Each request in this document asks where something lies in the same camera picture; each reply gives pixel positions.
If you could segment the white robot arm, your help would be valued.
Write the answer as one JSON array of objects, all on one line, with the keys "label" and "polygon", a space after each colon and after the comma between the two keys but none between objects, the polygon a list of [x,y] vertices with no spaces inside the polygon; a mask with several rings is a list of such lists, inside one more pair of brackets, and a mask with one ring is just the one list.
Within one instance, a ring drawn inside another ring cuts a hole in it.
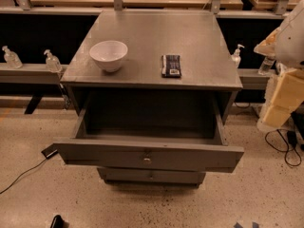
[{"label": "white robot arm", "polygon": [[266,86],[265,103],[261,108],[257,128],[268,132],[279,129],[304,102],[304,1],[283,20],[254,52],[275,58],[282,66],[278,76],[272,76]]}]

